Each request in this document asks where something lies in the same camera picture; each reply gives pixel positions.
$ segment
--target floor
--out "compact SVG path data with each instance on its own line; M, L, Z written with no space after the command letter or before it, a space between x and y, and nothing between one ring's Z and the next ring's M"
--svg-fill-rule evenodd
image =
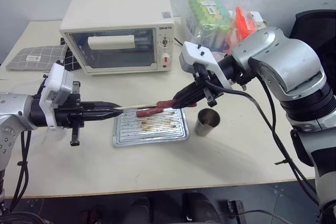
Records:
M180 222L182 195L185 192L204 194L214 205L224 224L228 219L221 203L228 199L242 200L245 210L263 209L282 216L293 224L315 224L318 207L308 200L297 182L216 187L188 190L153 191L148 193L114 194L71 198L22 199L17 211L30 211L54 224L76 224L83 210L99 205L104 212L101 223L121 223L129 206L139 197L148 196L155 207L154 224ZM280 221L260 213L245 215L247 224L279 224Z

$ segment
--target wooden skewer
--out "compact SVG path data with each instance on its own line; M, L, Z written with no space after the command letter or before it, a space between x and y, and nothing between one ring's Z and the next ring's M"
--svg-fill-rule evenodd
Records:
M133 105L125 107L117 107L117 110L129 110L129 109L144 109L144 108L154 108L156 104L143 104L143 105Z

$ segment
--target sausage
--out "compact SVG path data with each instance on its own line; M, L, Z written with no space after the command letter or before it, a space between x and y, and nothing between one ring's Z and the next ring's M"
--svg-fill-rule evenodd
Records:
M153 108L149 110L139 110L137 111L137 117L150 116L157 113L163 112L163 108Z
M188 107L190 107L190 108L196 107L196 106L197 106L197 103L193 103L193 104L188 105Z
M176 103L176 100L174 99L169 100L169 101L160 101L156 103L156 107L168 109L168 108L171 108L175 103Z

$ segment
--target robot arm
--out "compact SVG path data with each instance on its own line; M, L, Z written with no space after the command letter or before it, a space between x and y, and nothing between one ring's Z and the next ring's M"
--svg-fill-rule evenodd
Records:
M185 42L180 63L195 82L175 95L175 108L202 98L216 105L222 93L209 81L228 90L228 82L244 88L259 75L287 113L299 159L315 168L321 210L336 206L336 99L313 49L269 27L247 37L216 66L207 48Z
M55 63L44 77L34 96L0 92L0 206L4 201L5 168L21 132L43 126L68 128L72 129L70 145L77 146L79 129L85 121L104 120L123 112L114 103L82 102L80 83L73 81L72 73L62 65Z

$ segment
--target oven mitt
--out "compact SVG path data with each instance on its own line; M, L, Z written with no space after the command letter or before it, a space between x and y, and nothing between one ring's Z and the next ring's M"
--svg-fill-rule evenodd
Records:
M63 38L61 38L61 45L66 45ZM69 47L65 54L64 67L65 67L65 70L68 70L68 71L81 69L76 57L73 55Z
M6 66L6 69L50 70L56 61L64 61L67 48L67 45L59 45L22 49Z

